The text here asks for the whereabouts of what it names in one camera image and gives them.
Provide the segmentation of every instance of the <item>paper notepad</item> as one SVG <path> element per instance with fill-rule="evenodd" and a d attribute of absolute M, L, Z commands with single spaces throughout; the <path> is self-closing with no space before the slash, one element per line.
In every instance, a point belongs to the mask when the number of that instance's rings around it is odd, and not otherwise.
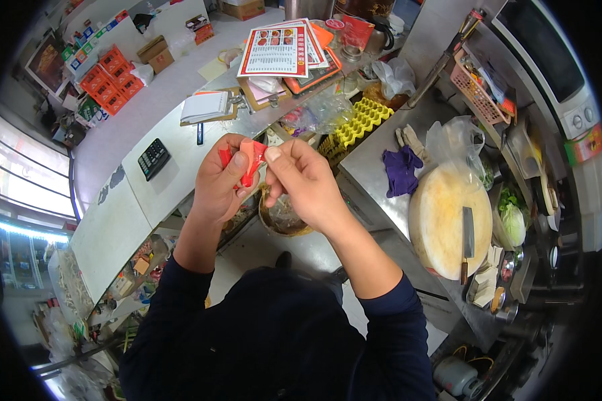
<path fill-rule="evenodd" d="M 266 101 L 269 101 L 268 98 L 274 94 L 274 93 L 270 93 L 270 92 L 265 92 L 264 90 L 259 88 L 257 85 L 251 83 L 250 81 L 248 81 L 248 87 L 252 91 L 254 100 L 257 101 L 258 105 L 262 105 Z M 281 86 L 281 84 L 277 85 L 276 90 L 277 90 L 276 94 L 278 94 L 279 96 L 283 96 L 284 94 L 286 94 L 286 92 L 283 90 L 283 87 Z"/>
<path fill-rule="evenodd" d="M 181 112 L 181 123 L 198 123 L 232 112 L 228 103 L 228 92 L 197 92 L 185 99 Z"/>

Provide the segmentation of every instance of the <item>green vegetable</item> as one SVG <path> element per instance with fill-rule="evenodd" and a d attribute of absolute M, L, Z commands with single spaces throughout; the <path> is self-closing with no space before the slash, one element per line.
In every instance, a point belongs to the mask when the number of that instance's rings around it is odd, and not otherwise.
<path fill-rule="evenodd" d="M 511 245 L 522 245 L 526 237 L 526 225 L 522 212 L 514 204 L 507 204 L 505 210 L 500 213 L 500 217 Z"/>
<path fill-rule="evenodd" d="M 484 175 L 480 177 L 480 181 L 484 184 L 484 189 L 490 190 L 493 188 L 493 169 L 485 158 L 482 158 L 482 167 L 484 167 Z"/>
<path fill-rule="evenodd" d="M 514 205 L 521 209 L 522 202 L 517 198 L 517 193 L 514 190 L 504 187 L 499 195 L 498 210 L 500 212 L 505 211 L 507 205 Z"/>

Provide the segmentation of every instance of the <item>menu sheet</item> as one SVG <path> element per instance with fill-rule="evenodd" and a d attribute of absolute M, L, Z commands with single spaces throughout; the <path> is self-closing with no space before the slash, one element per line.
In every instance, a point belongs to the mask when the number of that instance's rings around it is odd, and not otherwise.
<path fill-rule="evenodd" d="M 299 24 L 305 25 L 305 29 L 308 32 L 308 44 L 307 44 L 307 58 L 308 58 L 308 68 L 316 69 L 316 68 L 326 68 L 330 64 L 328 60 L 326 60 L 323 52 L 321 51 L 321 45 L 319 44 L 319 40 L 314 34 L 314 30 L 312 29 L 312 25 L 310 25 L 310 20 L 307 18 L 299 18 L 293 19 L 285 22 L 280 22 L 278 24 L 265 25 L 261 28 L 287 28 L 289 26 L 298 26 Z"/>
<path fill-rule="evenodd" d="M 307 78 L 307 29 L 257 28 L 249 32 L 237 76 L 291 76 Z"/>

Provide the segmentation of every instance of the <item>calculator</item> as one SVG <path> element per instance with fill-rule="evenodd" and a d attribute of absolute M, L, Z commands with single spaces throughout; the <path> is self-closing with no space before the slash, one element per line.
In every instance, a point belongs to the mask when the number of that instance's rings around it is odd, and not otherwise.
<path fill-rule="evenodd" d="M 167 163 L 169 157 L 169 152 L 163 146 L 163 142 L 156 138 L 149 148 L 145 149 L 145 152 L 138 158 L 138 165 L 143 174 L 145 174 L 145 181 L 151 180 Z"/>
<path fill-rule="evenodd" d="M 307 72 L 307 78 L 283 78 L 292 93 L 298 95 L 341 70 L 341 62 L 334 55 L 332 49 L 326 47 L 323 52 L 325 53 L 326 60 L 329 62 L 329 66 L 326 68 L 309 70 Z"/>

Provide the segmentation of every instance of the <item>kitchen counter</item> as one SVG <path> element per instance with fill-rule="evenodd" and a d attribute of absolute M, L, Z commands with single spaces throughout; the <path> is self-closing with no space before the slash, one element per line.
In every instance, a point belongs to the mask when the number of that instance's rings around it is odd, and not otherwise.
<path fill-rule="evenodd" d="M 472 329 L 477 340 L 477 345 L 487 351 L 497 339 L 503 324 L 497 322 L 490 313 L 466 303 L 464 299 L 464 287 L 459 282 L 434 277 L 429 273 L 423 274 L 426 270 L 416 257 L 412 257 L 412 261 L 407 262 L 410 253 L 414 255 L 408 231 L 410 196 L 402 195 L 390 199 L 386 197 L 386 192 L 389 189 L 388 176 L 381 160 L 384 150 L 399 150 L 399 144 L 395 137 L 396 128 L 403 128 L 406 124 L 410 124 L 417 133 L 419 140 L 425 144 L 426 132 L 435 121 L 440 121 L 441 124 L 444 124 L 456 116 L 456 114 L 447 105 L 435 102 L 432 98 L 432 93 L 426 93 L 414 109 L 403 110 L 400 108 L 397 110 L 392 117 L 377 128 L 368 139 L 363 141 L 341 162 L 339 169 L 365 197 L 377 206 L 377 211 L 390 224 L 390 227 L 397 232 L 403 245 L 409 248 L 410 252 L 407 252 L 407 255 L 400 258 L 398 263 L 411 281 L 413 281 L 415 288 L 434 294 L 437 297 L 434 301 L 441 301 L 442 298 L 447 298 L 449 302 L 453 302 L 458 312 L 461 313 Z M 416 171 L 417 177 L 425 173 L 423 170 Z M 455 319 L 456 313 L 457 311 L 450 314 L 450 318 Z"/>
<path fill-rule="evenodd" d="M 124 157 L 122 174 L 120 171 L 113 174 L 116 177 L 121 176 L 123 183 L 115 190 L 109 182 L 104 184 L 101 193 L 106 194 L 110 191 L 110 196 L 97 207 L 92 205 L 88 209 L 74 234 L 72 250 L 77 256 L 83 279 L 94 303 L 100 299 L 136 249 L 194 191 L 198 168 L 220 137 L 228 132 L 240 133 L 249 138 L 257 137 L 268 126 L 333 85 L 338 79 L 391 51 L 400 49 L 405 42 L 406 37 L 402 36 L 389 51 L 381 54 L 364 53 L 361 60 L 355 63 L 344 61 L 340 73 L 301 95 L 281 100 L 279 108 L 266 107 L 251 114 L 247 108 L 239 108 L 236 119 L 204 123 L 204 139 L 201 146 L 196 145 L 195 124 L 180 126 L 183 102 L 176 106 Z M 238 66 L 235 66 L 210 81 L 201 90 L 237 87 L 237 72 Z M 172 157 L 148 182 L 138 166 L 138 157 L 156 138 L 163 142 Z M 117 199 L 123 195 L 125 201 L 119 202 Z"/>

